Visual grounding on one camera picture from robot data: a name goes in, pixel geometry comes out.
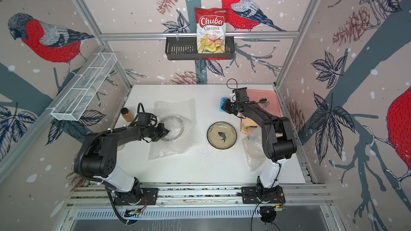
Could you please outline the cream dinner plate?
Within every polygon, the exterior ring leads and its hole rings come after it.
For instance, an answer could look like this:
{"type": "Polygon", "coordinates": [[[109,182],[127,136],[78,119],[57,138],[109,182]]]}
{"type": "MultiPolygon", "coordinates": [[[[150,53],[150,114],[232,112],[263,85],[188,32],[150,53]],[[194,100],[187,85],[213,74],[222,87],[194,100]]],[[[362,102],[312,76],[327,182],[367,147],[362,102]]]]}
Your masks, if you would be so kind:
{"type": "Polygon", "coordinates": [[[224,121],[212,124],[207,130],[209,144],[218,150],[226,150],[233,147],[237,137],[235,128],[224,121]]]}

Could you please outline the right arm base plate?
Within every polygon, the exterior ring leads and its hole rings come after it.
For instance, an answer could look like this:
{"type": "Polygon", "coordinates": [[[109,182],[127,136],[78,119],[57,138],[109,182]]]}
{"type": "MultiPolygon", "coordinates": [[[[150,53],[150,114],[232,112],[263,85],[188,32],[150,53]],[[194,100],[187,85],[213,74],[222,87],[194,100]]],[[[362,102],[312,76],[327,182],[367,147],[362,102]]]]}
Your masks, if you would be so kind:
{"type": "Polygon", "coordinates": [[[283,188],[242,187],[237,196],[242,197],[243,204],[284,204],[286,202],[283,188]]]}

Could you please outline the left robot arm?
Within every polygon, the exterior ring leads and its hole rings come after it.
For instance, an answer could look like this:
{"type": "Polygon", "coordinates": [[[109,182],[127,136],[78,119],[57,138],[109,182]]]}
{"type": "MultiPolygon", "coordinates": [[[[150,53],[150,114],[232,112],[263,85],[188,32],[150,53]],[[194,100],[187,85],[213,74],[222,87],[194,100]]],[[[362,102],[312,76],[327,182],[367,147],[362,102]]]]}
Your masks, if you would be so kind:
{"type": "Polygon", "coordinates": [[[85,180],[104,184],[121,203],[138,204],[143,199],[140,181],[117,165],[117,148],[133,141],[157,142],[168,133],[163,123],[90,133],[77,154],[74,172],[85,180]]]}

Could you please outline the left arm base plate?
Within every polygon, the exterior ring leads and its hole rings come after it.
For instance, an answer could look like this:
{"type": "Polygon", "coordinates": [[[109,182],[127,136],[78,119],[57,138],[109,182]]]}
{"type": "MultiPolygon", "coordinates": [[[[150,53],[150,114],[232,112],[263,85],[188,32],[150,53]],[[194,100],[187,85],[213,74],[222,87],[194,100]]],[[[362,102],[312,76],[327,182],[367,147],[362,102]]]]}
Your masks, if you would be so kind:
{"type": "Polygon", "coordinates": [[[158,188],[140,188],[129,192],[115,192],[113,199],[115,206],[145,206],[155,205],[158,188]]]}

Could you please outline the dark rimmed plate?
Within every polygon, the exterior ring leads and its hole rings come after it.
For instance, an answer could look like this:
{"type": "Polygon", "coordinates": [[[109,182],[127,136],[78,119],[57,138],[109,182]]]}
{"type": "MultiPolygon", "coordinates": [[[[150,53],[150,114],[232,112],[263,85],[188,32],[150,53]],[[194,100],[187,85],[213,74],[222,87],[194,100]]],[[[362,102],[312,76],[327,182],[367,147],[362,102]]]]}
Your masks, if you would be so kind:
{"type": "Polygon", "coordinates": [[[165,128],[170,131],[167,136],[161,139],[162,141],[175,141],[179,139],[185,131],[184,121],[178,115],[169,115],[164,117],[160,122],[163,123],[165,128]]]}

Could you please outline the bubble wrap sheet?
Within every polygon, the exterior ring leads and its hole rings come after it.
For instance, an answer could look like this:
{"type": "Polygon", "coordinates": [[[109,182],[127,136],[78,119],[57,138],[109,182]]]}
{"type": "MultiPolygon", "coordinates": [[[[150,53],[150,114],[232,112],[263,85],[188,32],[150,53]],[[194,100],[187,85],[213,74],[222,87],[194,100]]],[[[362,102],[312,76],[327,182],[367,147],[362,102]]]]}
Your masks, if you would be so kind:
{"type": "Polygon", "coordinates": [[[193,144],[197,124],[195,99],[168,103],[157,101],[154,115],[169,130],[168,134],[150,144],[149,160],[184,154],[193,144]]]}
{"type": "Polygon", "coordinates": [[[259,129],[253,130],[242,140],[247,165],[251,172],[256,171],[265,162],[262,148],[262,134],[259,129]]]}

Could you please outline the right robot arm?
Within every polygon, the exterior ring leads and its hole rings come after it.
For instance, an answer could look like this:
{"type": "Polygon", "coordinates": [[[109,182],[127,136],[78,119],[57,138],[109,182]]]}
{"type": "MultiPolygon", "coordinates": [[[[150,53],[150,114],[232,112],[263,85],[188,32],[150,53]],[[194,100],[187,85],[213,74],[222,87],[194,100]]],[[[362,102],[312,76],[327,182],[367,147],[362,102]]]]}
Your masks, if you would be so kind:
{"type": "Polygon", "coordinates": [[[221,109],[228,114],[241,114],[261,128],[262,149],[267,160],[255,186],[257,198],[262,202],[279,201],[279,176],[297,151],[291,121],[272,115],[257,102],[250,101],[246,88],[233,89],[230,96],[221,109]]]}

